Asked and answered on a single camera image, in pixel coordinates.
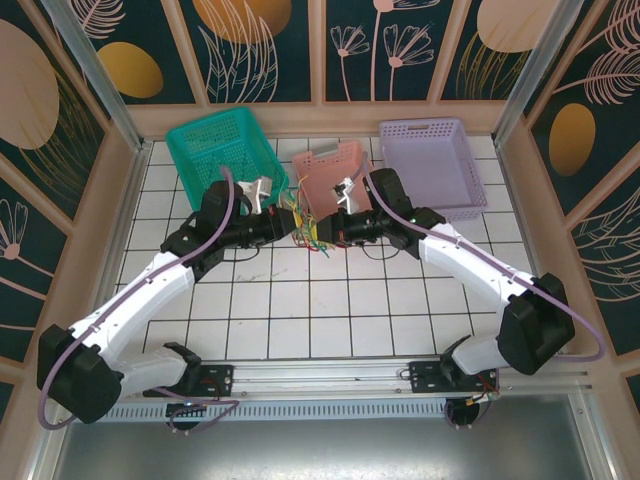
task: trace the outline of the robotic arm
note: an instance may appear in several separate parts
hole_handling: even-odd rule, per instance
[[[142,355],[122,355],[131,336],[179,294],[188,291],[224,258],[227,248],[260,247],[289,235],[295,229],[292,212],[259,200],[270,193],[270,181],[260,178],[253,184],[235,184],[231,221],[218,240],[201,255],[179,263],[137,290],[94,329],[64,363],[49,390],[49,396],[85,423],[105,415],[118,399],[158,386],[172,386],[188,392],[200,379],[200,358],[186,347],[167,343]],[[38,345],[37,385],[42,389],[54,363],[67,347],[92,325],[110,305],[121,299],[133,285],[149,274],[203,245],[224,217],[228,203],[226,182],[215,182],[204,194],[199,212],[162,244],[151,263],[124,290],[68,330],[49,327]],[[241,215],[242,209],[249,215]]]
[[[481,251],[464,239],[444,217],[429,208],[414,208],[394,170],[371,172],[371,180],[384,202],[402,218],[432,232],[456,238],[458,244],[426,236],[399,224],[379,206],[369,188],[372,210],[352,215],[339,210],[318,224],[318,239],[349,246],[386,237],[393,246],[406,250],[417,260],[450,272],[492,305],[501,319],[498,332],[461,338],[441,355],[440,367],[450,382],[456,384],[465,376],[503,367],[533,375],[573,338],[575,331],[569,315],[513,281],[520,277],[566,304],[560,280],[551,274],[537,279],[482,251],[484,256],[490,256],[512,273],[511,277],[505,277],[466,249],[459,248],[460,242],[466,242]]]
[[[377,170],[371,173],[371,178],[385,203],[402,218],[466,242],[433,210],[414,208],[394,170]],[[265,245],[296,228],[292,212],[275,206],[260,208],[260,199],[268,195],[269,189],[268,179],[236,184],[232,192],[232,220],[218,240],[201,255],[168,269],[125,300],[63,364],[49,395],[83,422],[92,423],[124,396],[158,386],[172,386],[183,392],[192,390],[200,378],[201,362],[186,347],[167,343],[155,352],[135,356],[123,355],[122,351],[134,332],[155,313],[218,265],[223,260],[224,249]],[[478,372],[507,366],[532,375],[573,338],[573,323],[567,314],[512,281],[516,276],[532,281],[566,303],[562,283],[557,278],[547,274],[536,279],[502,264],[513,273],[511,278],[505,277],[457,245],[404,227],[384,212],[371,193],[369,196],[371,210],[354,213],[355,207],[351,205],[354,208],[341,208],[319,222],[318,240],[350,246],[375,242],[384,236],[417,260],[451,272],[487,299],[502,319],[495,335],[461,338],[441,355],[440,369],[453,385]],[[150,272],[203,245],[220,225],[227,200],[226,183],[212,184],[203,197],[201,210],[167,238],[161,252],[132,284],[68,330],[56,325],[47,329],[39,342],[38,387],[42,388],[62,352],[87,329],[93,328],[101,311],[138,280],[147,278]],[[243,208],[250,214],[241,215]]]

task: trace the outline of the lavender plastic basket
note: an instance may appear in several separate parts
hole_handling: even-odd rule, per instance
[[[457,118],[380,124],[385,165],[395,169],[415,207],[429,207],[447,221],[473,220],[487,208],[484,185]]]

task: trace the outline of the teal plastic basket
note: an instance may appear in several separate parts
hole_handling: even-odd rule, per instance
[[[220,167],[231,169],[236,182],[253,182],[261,176],[273,180],[271,196],[263,207],[278,201],[289,178],[251,111],[246,107],[224,112],[174,128],[167,144],[194,211],[211,184],[223,180]]]

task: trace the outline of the white robotic arm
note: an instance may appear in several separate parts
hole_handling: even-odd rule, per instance
[[[71,325],[72,335],[78,338],[88,328],[93,328],[101,311],[124,296],[138,281],[153,270],[176,260],[170,252],[158,253],[151,263],[122,291],[98,310]],[[147,322],[182,292],[194,285],[193,269],[178,264],[147,283],[125,300],[90,337],[84,345],[100,349],[100,356],[111,370],[120,372],[122,391],[120,398],[160,385],[175,385],[182,378],[186,362],[182,355],[167,347],[141,355],[122,355],[127,343]]]
[[[432,263],[450,272],[463,284],[486,299],[501,319],[501,327],[495,335],[468,336],[455,342],[440,358],[443,375],[452,384],[464,376],[481,371],[511,366],[516,370],[533,374],[553,356],[573,335],[571,318],[542,301],[525,288],[513,282],[520,277],[535,283],[547,293],[566,302],[562,283],[553,276],[536,279],[528,273],[519,272],[502,263],[509,272],[506,277],[481,259],[459,248],[465,240],[453,226],[427,208],[414,209],[399,186],[395,172],[374,172],[377,186],[382,190],[405,218],[431,231],[459,239],[458,244],[439,240],[435,236],[420,235],[408,230],[376,209],[349,215],[341,209],[318,224],[318,239],[344,246],[364,241],[375,241],[381,236],[391,239],[392,245],[406,250],[416,259]],[[258,202],[261,191],[254,193]],[[207,271],[223,258],[228,247],[263,245],[282,238],[295,228],[291,212],[276,207],[261,211],[258,215],[238,217],[227,226],[219,241],[192,263],[177,264],[153,281],[137,290],[123,301],[106,318],[100,328],[93,327],[95,319],[110,305],[132,288],[134,283],[146,279],[153,270],[195,250],[211,235],[216,218],[198,212],[196,226],[188,222],[174,232],[162,245],[162,252],[140,273],[134,282],[112,298],[107,304],[83,320],[63,330],[56,325],[45,331],[40,338],[38,356],[38,386],[61,353],[87,329],[94,333],[84,340],[78,352],[65,362],[56,376],[50,395],[85,423],[96,421],[121,397],[159,386],[176,384],[194,385],[200,369],[200,359],[184,346],[176,343],[137,356],[123,356],[122,351],[134,335],[155,313],[181,292],[193,287]]]
[[[471,244],[449,223],[438,224],[432,230],[457,238],[467,245]],[[420,258],[451,273],[474,290],[487,301],[499,319],[502,319],[504,308],[509,305],[510,298],[520,296],[526,291],[467,250],[433,236],[420,240]],[[528,282],[534,280],[531,274],[520,272],[504,263],[502,265],[513,272],[514,277],[518,276]],[[509,366],[498,350],[497,334],[498,332],[488,336],[472,336],[453,351],[454,361],[465,374],[475,375],[483,370]]]

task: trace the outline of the plastic basket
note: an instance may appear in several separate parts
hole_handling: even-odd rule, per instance
[[[456,118],[380,124],[385,165],[395,169],[416,207],[429,207],[447,221],[473,220],[487,208],[462,122]]]
[[[174,128],[167,144],[194,211],[211,183],[222,180],[220,166],[231,169],[234,181],[253,182],[261,176],[273,180],[271,196],[263,206],[278,201],[289,179],[253,114],[246,107]]]
[[[338,204],[331,190],[345,177],[353,175],[358,170],[362,158],[362,146],[357,140],[320,147],[293,157],[292,161],[298,178],[308,176],[302,182],[301,188],[309,209],[317,221],[338,211]],[[361,179],[356,182],[352,195],[360,205],[360,210],[371,208],[371,202]]]

